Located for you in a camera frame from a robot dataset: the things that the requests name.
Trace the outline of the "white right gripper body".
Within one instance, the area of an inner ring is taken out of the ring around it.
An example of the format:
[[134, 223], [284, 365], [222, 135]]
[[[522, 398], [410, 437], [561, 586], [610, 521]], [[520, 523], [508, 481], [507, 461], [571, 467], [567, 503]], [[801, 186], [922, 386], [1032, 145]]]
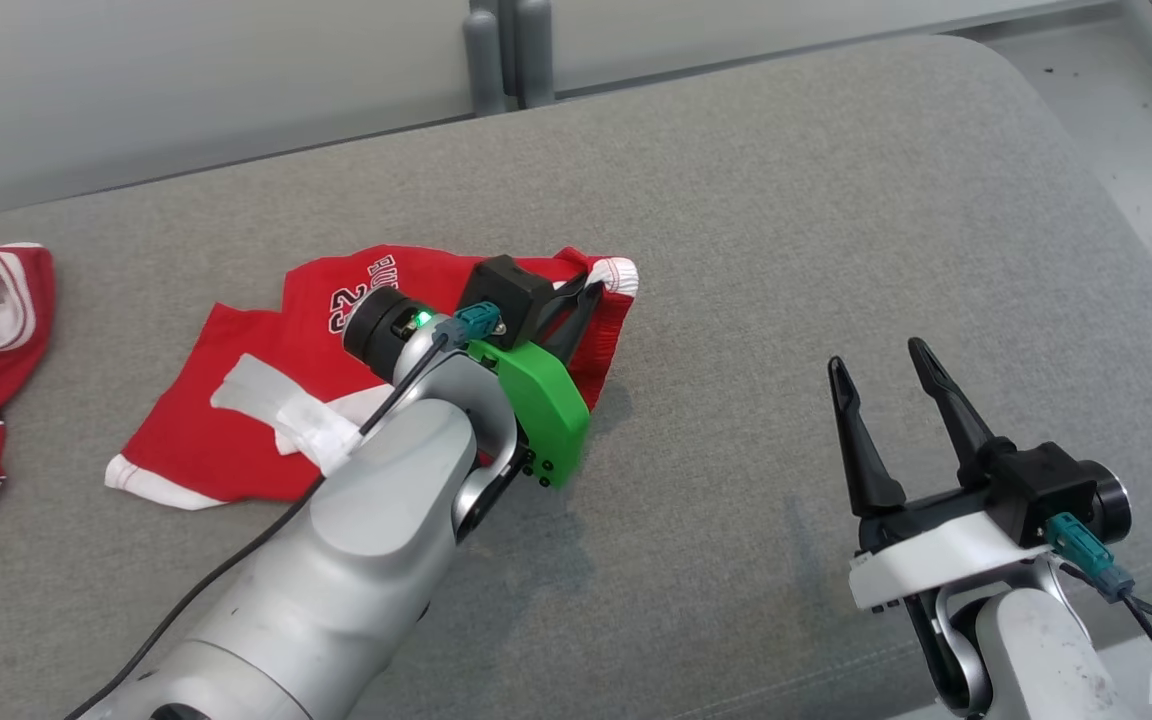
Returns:
[[855, 606], [873, 609], [1051, 551], [1049, 544], [1020, 546], [991, 518], [986, 501], [984, 488], [955, 488], [861, 518], [859, 551], [847, 575]]

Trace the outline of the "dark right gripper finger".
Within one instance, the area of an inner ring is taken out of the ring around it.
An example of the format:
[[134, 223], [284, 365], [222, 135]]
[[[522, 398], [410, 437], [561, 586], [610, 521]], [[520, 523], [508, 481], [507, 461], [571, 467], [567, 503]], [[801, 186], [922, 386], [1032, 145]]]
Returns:
[[867, 424], [861, 418], [859, 391], [841, 357], [829, 361], [829, 392], [852, 515], [878, 518], [904, 509], [904, 488], [882, 464]]
[[961, 391], [943, 364], [923, 338], [910, 338], [908, 351], [922, 388], [940, 410], [943, 427], [950, 438], [958, 461], [957, 480], [961, 487], [986, 486], [986, 471], [980, 469], [980, 450], [987, 447], [995, 433], [988, 427], [969, 397]]

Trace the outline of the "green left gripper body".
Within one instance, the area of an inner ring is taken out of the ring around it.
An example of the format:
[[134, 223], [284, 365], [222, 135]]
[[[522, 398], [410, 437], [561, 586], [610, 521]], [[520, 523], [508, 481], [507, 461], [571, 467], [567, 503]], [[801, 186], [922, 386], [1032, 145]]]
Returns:
[[484, 340], [467, 353], [497, 376], [526, 434], [524, 468], [545, 487], [561, 488], [579, 469], [590, 409], [556, 356], [535, 342], [503, 350]]

